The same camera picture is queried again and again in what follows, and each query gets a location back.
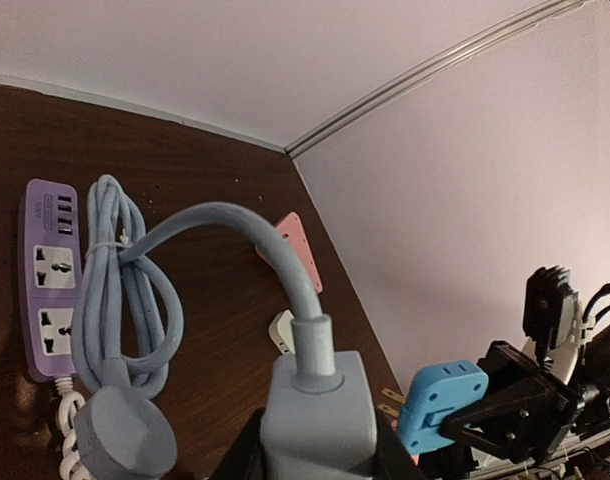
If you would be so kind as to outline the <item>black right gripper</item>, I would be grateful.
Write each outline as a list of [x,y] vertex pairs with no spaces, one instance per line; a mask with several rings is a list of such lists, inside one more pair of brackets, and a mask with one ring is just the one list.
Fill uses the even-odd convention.
[[485,396],[445,417],[440,435],[513,463],[551,458],[582,395],[505,341],[492,342],[477,365],[489,377]]

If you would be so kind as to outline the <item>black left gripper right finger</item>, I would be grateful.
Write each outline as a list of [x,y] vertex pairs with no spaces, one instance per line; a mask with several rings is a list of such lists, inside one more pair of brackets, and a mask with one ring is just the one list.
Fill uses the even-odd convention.
[[376,410],[377,445],[374,455],[373,478],[377,480],[426,480],[414,463],[388,418]]

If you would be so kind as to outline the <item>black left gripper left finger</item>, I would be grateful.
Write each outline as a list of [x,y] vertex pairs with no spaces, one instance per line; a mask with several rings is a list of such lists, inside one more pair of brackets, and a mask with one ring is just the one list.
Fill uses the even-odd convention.
[[265,453],[260,439],[264,408],[257,409],[212,473],[212,480],[264,480]]

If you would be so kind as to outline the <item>blue cube plug adapter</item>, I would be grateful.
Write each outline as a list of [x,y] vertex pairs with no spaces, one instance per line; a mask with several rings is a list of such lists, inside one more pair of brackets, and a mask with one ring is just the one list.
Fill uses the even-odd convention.
[[450,414],[481,400],[489,377],[474,363],[461,360],[426,366],[412,379],[397,417],[396,434],[412,456],[454,443],[439,433]]

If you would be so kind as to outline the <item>light blue power strip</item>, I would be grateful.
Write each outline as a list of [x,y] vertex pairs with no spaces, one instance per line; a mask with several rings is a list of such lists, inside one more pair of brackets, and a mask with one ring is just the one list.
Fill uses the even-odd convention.
[[274,364],[260,440],[268,479],[372,479],[377,422],[367,375],[356,351],[338,352],[343,383],[322,394],[293,388],[293,355]]

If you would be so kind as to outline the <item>white cube plug adapter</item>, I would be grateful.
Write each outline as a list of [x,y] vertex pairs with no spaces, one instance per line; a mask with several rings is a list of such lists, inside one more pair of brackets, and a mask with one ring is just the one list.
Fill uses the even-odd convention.
[[291,321],[294,318],[290,310],[285,310],[272,320],[268,328],[270,340],[282,355],[294,354],[295,344]]

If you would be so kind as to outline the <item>pink power strip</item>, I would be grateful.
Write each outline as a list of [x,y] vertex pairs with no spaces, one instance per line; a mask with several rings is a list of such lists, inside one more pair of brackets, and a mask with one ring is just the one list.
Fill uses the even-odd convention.
[[320,294],[323,291],[323,283],[300,216],[295,211],[289,212],[275,224],[275,229],[294,250],[305,267],[314,290]]

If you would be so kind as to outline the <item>purple power strip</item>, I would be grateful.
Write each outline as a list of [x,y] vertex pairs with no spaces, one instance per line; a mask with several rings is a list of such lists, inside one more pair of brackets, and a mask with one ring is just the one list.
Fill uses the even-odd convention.
[[32,179],[18,211],[19,303],[30,377],[51,382],[76,374],[70,349],[82,276],[74,187]]

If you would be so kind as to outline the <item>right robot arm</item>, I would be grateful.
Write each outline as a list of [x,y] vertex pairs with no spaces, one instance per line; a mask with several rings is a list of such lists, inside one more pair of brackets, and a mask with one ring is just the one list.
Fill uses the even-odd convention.
[[542,463],[569,433],[582,438],[610,426],[610,326],[593,330],[610,312],[595,304],[610,283],[581,304],[565,274],[541,269],[527,282],[520,351],[493,342],[478,362],[489,384],[484,397],[449,414],[442,436],[514,463]]

